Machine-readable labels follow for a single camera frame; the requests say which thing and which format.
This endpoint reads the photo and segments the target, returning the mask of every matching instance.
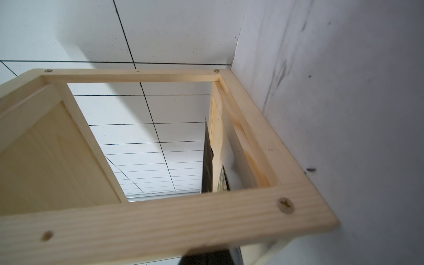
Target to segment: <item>wall stain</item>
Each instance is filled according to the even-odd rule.
[[[281,81],[283,81],[283,78],[286,76],[287,59],[285,59],[283,61],[277,76],[275,75],[276,71],[277,71],[277,68],[274,68],[274,71],[272,71],[272,80],[271,80],[271,84],[269,85],[269,88],[268,88],[268,93],[267,93],[266,98],[265,98],[265,103],[264,103],[264,106],[262,108],[262,112],[265,111],[265,108],[268,104],[268,99],[269,99],[271,92],[273,94],[277,90],[278,86],[281,84]]]
[[[309,4],[309,9],[308,9],[308,13],[306,14],[306,19],[305,19],[305,23],[303,23],[303,27],[300,30],[300,32],[304,31],[306,28],[306,24],[308,23],[308,18],[309,18],[309,14],[311,13],[311,9],[312,9],[312,4],[314,3],[315,0],[311,0],[311,3]]]
[[[285,48],[284,47],[285,38],[286,38],[287,31],[288,31],[287,29],[290,26],[290,21],[291,21],[292,15],[294,13],[293,12],[294,7],[295,7],[295,5],[292,6],[290,16],[288,17],[287,22],[286,22],[286,26],[284,28],[283,37],[281,38],[281,41],[280,41],[279,52],[278,52],[278,55],[277,55],[277,60],[276,60],[275,66],[274,66],[274,70],[272,71],[271,84],[269,85],[268,92],[267,92],[267,95],[266,95],[266,98],[265,98],[265,101],[264,101],[264,104],[263,104],[263,107],[262,107],[262,113],[265,113],[265,109],[266,109],[266,106],[268,104],[268,100],[269,100],[270,96],[274,94],[274,92],[278,89],[278,86],[281,84],[281,81],[286,76],[287,59],[283,60],[283,63],[281,64],[281,67],[279,68],[279,70],[277,70],[277,67],[278,67],[278,62],[281,61],[281,60],[279,60],[279,58],[281,58],[281,59],[284,58],[283,56],[284,56],[284,50],[285,50],[284,49]]]

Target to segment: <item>wooden frame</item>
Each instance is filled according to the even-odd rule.
[[[0,125],[9,128],[0,132],[0,151],[47,110],[65,102],[116,197],[124,202],[125,196],[66,83],[157,81],[212,82],[209,134],[214,163],[219,165],[215,171],[219,174],[222,165],[216,150],[227,137],[243,181],[251,189],[3,216],[0,263],[119,264],[276,242],[326,232],[338,225],[231,70],[30,70],[0,86]],[[30,122],[7,126],[18,116]],[[281,197],[293,202],[293,213],[280,210]],[[47,231],[52,231],[53,237],[41,240]]]

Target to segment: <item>screw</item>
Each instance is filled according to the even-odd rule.
[[[278,199],[277,205],[283,213],[290,214],[294,212],[293,202],[286,197]]]

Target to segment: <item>white wall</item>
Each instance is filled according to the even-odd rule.
[[[249,2],[232,70],[341,221],[268,264],[422,264],[423,11]]]

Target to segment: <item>wooden panel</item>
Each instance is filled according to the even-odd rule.
[[[48,85],[40,76],[43,72],[42,70],[30,70],[0,84],[0,113]]]
[[[256,154],[246,138],[240,125],[240,119],[233,111],[219,82],[212,83],[211,97],[214,98],[218,113],[221,114],[222,123],[244,185],[250,188],[269,187],[268,178],[260,167]]]
[[[119,197],[121,202],[128,202],[128,199],[125,197],[124,192],[122,191],[121,186],[118,183],[118,180],[115,177],[112,169],[110,168],[106,157],[103,155],[103,151],[100,149],[97,140],[95,139],[93,132],[90,129],[87,121],[84,118],[80,108],[78,107],[77,102],[75,101],[74,96],[72,95],[68,85],[66,83],[57,83],[54,84],[57,88],[57,91],[62,97],[63,105],[68,111],[69,115],[72,117],[73,121],[77,125],[82,137],[87,142],[89,148],[91,149],[97,163],[104,171],[107,180],[112,185],[115,190],[117,197]]]
[[[297,161],[234,74],[226,69],[222,69],[220,74],[220,83],[226,98],[238,116],[240,126],[269,183],[273,186],[298,181],[309,182]]]
[[[278,208],[282,196],[294,203],[293,214]],[[337,224],[312,185],[210,192],[1,217],[0,263],[129,263],[323,232]],[[46,231],[53,237],[44,242]]]
[[[0,114],[0,152],[25,133],[61,101],[52,86],[46,86],[16,102]]]
[[[0,214],[119,203],[62,103],[0,153]]]
[[[216,192],[218,188],[219,176],[221,173],[222,161],[222,147],[223,142],[226,140],[226,134],[224,132],[224,126],[222,124],[221,116],[218,112],[215,99],[211,95],[210,108],[209,108],[209,139],[211,148],[213,151],[212,159],[212,191]]]
[[[42,74],[48,82],[64,83],[204,82],[220,78],[213,69],[53,69]]]

